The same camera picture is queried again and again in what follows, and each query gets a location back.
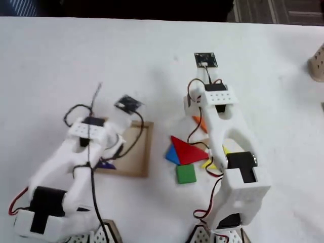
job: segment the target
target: red triangle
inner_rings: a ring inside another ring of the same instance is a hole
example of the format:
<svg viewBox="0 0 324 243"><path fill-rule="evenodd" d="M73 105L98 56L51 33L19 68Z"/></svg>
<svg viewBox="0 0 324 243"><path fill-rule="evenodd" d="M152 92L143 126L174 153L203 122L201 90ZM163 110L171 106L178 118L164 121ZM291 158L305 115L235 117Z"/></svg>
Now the red triangle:
<svg viewBox="0 0 324 243"><path fill-rule="evenodd" d="M188 165L209 157L208 154L201 149L190 145L179 138L171 136L171 141L176 148L181 165Z"/></svg>

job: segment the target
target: white tablecloth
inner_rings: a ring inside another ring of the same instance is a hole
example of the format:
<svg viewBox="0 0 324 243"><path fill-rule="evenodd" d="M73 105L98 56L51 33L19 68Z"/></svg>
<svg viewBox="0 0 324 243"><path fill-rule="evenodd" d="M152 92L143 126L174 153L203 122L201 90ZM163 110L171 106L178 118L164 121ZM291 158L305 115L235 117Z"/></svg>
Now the white tablecloth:
<svg viewBox="0 0 324 243"><path fill-rule="evenodd" d="M61 144L64 113L89 103L112 116L129 94L154 122L149 178L96 175L103 218L124 242L184 242L192 211L205 208L214 179L196 166L197 183L177 185L164 159L169 135L185 138L194 122L183 96L196 76L194 52L214 52L218 76L234 87L273 179L246 231L253 242L322 242L324 237L324 84L306 61L324 41L323 27L73 18L0 18L0 232L14 235L12 198ZM85 115L86 111L77 112ZM68 188L71 176L48 185ZM85 203L91 203L85 195ZM27 205L27 197L19 205Z"/></svg>

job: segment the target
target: yellow piece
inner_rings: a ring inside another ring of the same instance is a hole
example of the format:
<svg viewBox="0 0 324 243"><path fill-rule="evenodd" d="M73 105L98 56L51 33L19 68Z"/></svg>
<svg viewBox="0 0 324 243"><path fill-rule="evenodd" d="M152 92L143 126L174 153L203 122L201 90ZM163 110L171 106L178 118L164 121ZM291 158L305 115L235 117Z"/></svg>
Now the yellow piece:
<svg viewBox="0 0 324 243"><path fill-rule="evenodd" d="M230 151L229 151L225 146L223 146L223 150L224 150L224 153L225 153L225 154L230 153ZM202 168L202 169L206 168L206 166L207 166L210 162L211 162L211 160L210 160L210 158L209 158L205 163L203 163L203 165L201 166L201 168ZM208 167L208 169L214 169L214 170L216 170L217 167L216 167L214 164L211 164L211 165Z"/></svg>
<svg viewBox="0 0 324 243"><path fill-rule="evenodd" d="M211 162L211 159L209 158L202 166L201 166L201 168L206 168L206 166L209 164ZM208 169L217 169L216 168L216 166L214 165L214 163L213 164L211 164L209 167L208 167Z"/></svg>
<svg viewBox="0 0 324 243"><path fill-rule="evenodd" d="M224 153L225 153L225 154L230 153L230 151L229 151L225 146L223 146L223 150L224 150Z"/></svg>

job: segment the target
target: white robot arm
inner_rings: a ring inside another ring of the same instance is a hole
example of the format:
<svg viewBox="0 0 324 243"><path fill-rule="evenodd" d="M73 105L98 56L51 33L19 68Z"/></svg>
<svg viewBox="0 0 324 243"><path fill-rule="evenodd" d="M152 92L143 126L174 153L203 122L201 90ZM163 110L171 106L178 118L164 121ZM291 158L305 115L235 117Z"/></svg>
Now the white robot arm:
<svg viewBox="0 0 324 243"><path fill-rule="evenodd" d="M19 210L15 221L16 233L58 242L71 235L98 229L99 220L94 211L78 211L91 176L90 168L82 166L88 161L88 146L89 162L94 168L100 157L112 157L123 143L123 138L109 121L95 117L78 118L62 145L30 179L30 208ZM59 175L71 172L74 182L68 191L41 187L45 181L51 182Z"/></svg>
<svg viewBox="0 0 324 243"><path fill-rule="evenodd" d="M205 69L207 64L197 63ZM202 112L210 154L224 174L212 209L204 220L216 232L237 229L248 225L259 211L271 186L270 178L260 166L262 154L245 123L233 89L222 81L196 83L196 88L188 90L188 96L184 97L185 112L190 116ZM222 146L226 138L233 139L245 152L225 155Z"/></svg>

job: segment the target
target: cardboard tray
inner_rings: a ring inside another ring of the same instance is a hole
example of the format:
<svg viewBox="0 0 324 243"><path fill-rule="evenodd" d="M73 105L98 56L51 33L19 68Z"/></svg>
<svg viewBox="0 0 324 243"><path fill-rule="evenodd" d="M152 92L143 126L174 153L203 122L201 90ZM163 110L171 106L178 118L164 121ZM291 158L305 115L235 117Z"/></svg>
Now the cardboard tray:
<svg viewBox="0 0 324 243"><path fill-rule="evenodd" d="M141 123L133 121L131 126L123 133L126 140L124 149L128 149L140 132ZM152 140L153 123L146 121L144 130L137 141L136 145L127 155L113 162L116 170L98 168L96 173L106 173L130 177L147 177L150 160L151 140Z"/></svg>

